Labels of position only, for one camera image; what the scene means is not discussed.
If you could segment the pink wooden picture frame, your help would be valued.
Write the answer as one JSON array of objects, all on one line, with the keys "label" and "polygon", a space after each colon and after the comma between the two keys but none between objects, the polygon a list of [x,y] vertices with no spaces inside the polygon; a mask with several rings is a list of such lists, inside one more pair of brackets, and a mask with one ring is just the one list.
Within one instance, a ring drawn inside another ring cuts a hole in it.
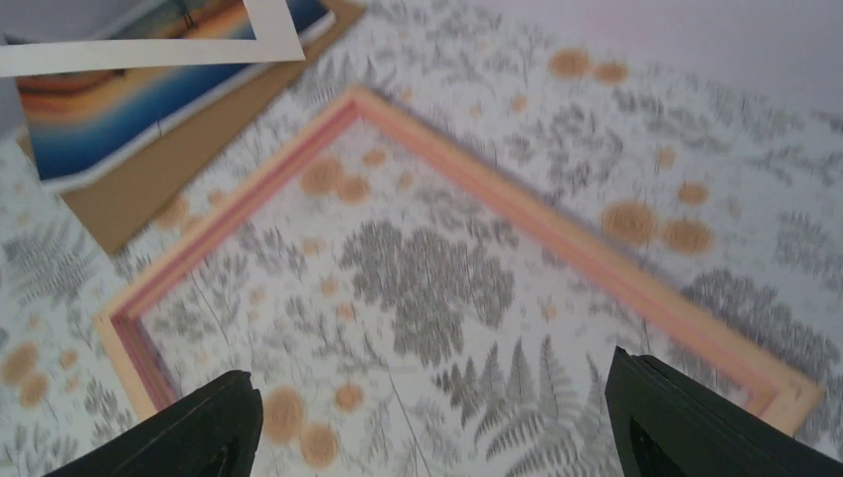
[{"label": "pink wooden picture frame", "polygon": [[93,324],[140,419],[174,401],[135,321],[354,121],[375,124],[697,356],[742,385],[747,412],[794,435],[822,398],[802,372],[745,339],[515,180],[362,85],[340,94],[97,312]]}]

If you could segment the sunset photo print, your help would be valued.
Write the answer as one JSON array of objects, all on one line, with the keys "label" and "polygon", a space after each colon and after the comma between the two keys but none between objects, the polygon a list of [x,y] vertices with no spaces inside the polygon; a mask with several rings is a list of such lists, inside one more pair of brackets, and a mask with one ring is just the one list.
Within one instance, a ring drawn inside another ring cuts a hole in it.
[{"label": "sunset photo print", "polygon": [[[93,25],[71,16],[78,1],[27,1],[4,16],[3,46],[95,40],[255,38],[245,1],[115,1]],[[335,15],[318,1],[284,1],[302,48],[327,32]],[[51,192],[84,187],[162,137],[214,100],[277,63],[192,65],[11,77],[32,157]]]}]

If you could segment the white paper mat border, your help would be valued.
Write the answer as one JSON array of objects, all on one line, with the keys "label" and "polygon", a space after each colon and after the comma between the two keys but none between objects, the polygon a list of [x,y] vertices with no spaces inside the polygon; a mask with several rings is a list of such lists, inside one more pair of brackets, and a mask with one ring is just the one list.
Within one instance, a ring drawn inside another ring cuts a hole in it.
[{"label": "white paper mat border", "polygon": [[3,78],[192,65],[299,62],[305,59],[284,1],[247,0],[253,40],[95,40],[3,46]]}]

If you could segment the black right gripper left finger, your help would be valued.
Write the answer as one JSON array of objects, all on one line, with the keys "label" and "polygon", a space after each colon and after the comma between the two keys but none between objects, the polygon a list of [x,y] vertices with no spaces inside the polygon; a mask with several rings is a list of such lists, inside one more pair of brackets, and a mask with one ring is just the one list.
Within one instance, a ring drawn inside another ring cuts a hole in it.
[{"label": "black right gripper left finger", "polygon": [[228,371],[50,474],[246,477],[253,469],[262,411],[251,374]]}]

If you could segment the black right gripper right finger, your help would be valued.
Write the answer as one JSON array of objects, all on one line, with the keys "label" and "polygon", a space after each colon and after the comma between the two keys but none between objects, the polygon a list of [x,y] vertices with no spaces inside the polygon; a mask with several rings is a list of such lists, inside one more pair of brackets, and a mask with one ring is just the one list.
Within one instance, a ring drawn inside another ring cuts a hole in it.
[{"label": "black right gripper right finger", "polygon": [[651,355],[615,348],[605,387],[626,476],[839,476],[842,464]]}]

